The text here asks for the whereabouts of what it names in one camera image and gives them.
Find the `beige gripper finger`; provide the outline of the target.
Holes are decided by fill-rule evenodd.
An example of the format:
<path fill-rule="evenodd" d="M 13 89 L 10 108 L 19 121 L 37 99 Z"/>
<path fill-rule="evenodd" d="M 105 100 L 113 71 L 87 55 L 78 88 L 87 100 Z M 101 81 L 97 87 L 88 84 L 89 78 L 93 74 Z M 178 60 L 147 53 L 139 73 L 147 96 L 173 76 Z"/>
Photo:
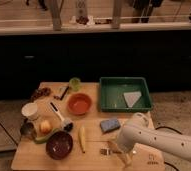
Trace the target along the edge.
<path fill-rule="evenodd" d="M 108 141 L 108 147 L 109 147 L 108 149 L 109 155 L 122 153 L 122 151 L 118 148 L 117 144 L 113 140 Z"/>

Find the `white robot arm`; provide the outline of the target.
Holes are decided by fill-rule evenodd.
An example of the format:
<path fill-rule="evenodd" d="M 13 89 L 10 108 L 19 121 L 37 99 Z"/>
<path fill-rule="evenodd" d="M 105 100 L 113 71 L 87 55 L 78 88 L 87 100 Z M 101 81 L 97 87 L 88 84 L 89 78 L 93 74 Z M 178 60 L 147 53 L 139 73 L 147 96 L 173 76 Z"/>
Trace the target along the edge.
<path fill-rule="evenodd" d="M 129 153 L 136 143 L 147 145 L 191 162 L 191 136 L 162 132 L 148 127 L 149 117 L 134 113 L 109 141 L 113 150 Z"/>

